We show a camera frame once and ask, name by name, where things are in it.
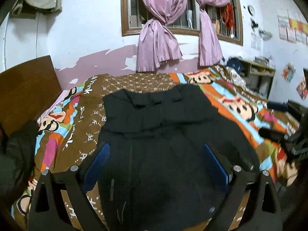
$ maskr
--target bed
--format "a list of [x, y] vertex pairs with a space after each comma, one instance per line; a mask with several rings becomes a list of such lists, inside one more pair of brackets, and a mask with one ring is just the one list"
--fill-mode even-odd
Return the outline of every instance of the bed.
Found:
[[[1, 103], [2, 110], [8, 112], [11, 108], [8, 115], [2, 115], [4, 127], [12, 132], [28, 119], [38, 119], [41, 123], [35, 148], [35, 168], [28, 188], [15, 202], [12, 211], [23, 229], [27, 229], [31, 199], [40, 173], [46, 168], [51, 172], [66, 171], [93, 153], [101, 126], [107, 120], [102, 99], [120, 89], [145, 93], [166, 91], [177, 84], [195, 84], [221, 115], [237, 123], [258, 154], [260, 169], [267, 169], [274, 182], [279, 180], [290, 185], [296, 177], [296, 169], [285, 163], [284, 151], [278, 144], [262, 139], [258, 129], [268, 127], [290, 134], [298, 129], [298, 122], [285, 113], [267, 110], [266, 99], [247, 89], [236, 72], [224, 66], [214, 65], [185, 74], [138, 73], [120, 77], [102, 74], [68, 91], [60, 89], [49, 56], [20, 64], [0, 76], [4, 77], [1, 83], [6, 81], [4, 87], [10, 90], [2, 96], [2, 101], [6, 102]], [[9, 82], [12, 84], [12, 79], [15, 81], [13, 87], [8, 85]], [[16, 106], [25, 101], [28, 102], [25, 108]], [[62, 195], [73, 226], [81, 229], [68, 195], [65, 191]], [[244, 195], [230, 228], [237, 227], [248, 195]], [[97, 185], [87, 197], [107, 226]], [[187, 230], [203, 230], [205, 225], [201, 223]]]

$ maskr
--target metal bolt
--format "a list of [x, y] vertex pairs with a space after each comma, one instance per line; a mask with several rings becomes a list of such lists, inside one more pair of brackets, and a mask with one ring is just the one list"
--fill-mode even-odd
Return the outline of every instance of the metal bolt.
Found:
[[267, 170], [263, 170], [262, 172], [265, 176], [269, 176], [269, 172]]
[[242, 168], [241, 168], [240, 166], [238, 166], [238, 165], [235, 165], [235, 166], [233, 167], [233, 169], [234, 169], [236, 172], [239, 172], [239, 171], [242, 170]]
[[42, 175], [44, 175], [44, 176], [47, 175], [48, 171], [49, 171], [48, 169], [44, 169], [43, 172], [42, 172]]
[[70, 167], [70, 170], [71, 170], [72, 172], [75, 172], [75, 171], [78, 170], [78, 166], [77, 166], [77, 165], [73, 165], [73, 166]]

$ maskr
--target window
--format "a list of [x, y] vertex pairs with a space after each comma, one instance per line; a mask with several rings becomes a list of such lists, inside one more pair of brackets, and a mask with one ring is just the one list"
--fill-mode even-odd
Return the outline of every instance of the window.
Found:
[[[229, 32], [223, 24], [222, 9], [207, 6], [206, 10], [213, 21], [218, 21], [220, 31], [218, 39], [243, 45], [242, 15], [239, 0], [232, 0], [236, 29]], [[199, 35], [199, 10], [196, 0], [187, 0], [187, 8], [180, 18], [168, 28], [173, 34]], [[146, 9], [142, 0], [121, 0], [122, 36], [139, 34], [142, 26], [153, 15]]]

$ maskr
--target wooden headboard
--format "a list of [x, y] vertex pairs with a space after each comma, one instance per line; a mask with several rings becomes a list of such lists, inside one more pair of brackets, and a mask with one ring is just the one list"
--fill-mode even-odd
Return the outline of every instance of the wooden headboard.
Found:
[[0, 73], [0, 123], [7, 135], [37, 119], [62, 89], [50, 56], [24, 62]]

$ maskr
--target wooden desk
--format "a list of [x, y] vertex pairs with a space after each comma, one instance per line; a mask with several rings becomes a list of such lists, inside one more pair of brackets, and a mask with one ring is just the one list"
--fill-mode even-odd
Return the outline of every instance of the wooden desk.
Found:
[[268, 97], [270, 96], [270, 90], [272, 88], [272, 84], [273, 84], [273, 79], [274, 79], [274, 75], [275, 75], [275, 69], [271, 68], [269, 66], [257, 63], [257, 62], [253, 62], [253, 61], [248, 61], [248, 60], [244, 60], [239, 58], [239, 61], [241, 62], [241, 64], [244, 67], [243, 72], [245, 73], [244, 78], [249, 78], [250, 75], [255, 75], [258, 76], [258, 84], [257, 84], [257, 89], [258, 92], [260, 91], [260, 86], [261, 86], [261, 82], [262, 82], [262, 78], [263, 77], [270, 77], [270, 84], [269, 87], [267, 89], [267, 93], [266, 93], [266, 97], [268, 99]]

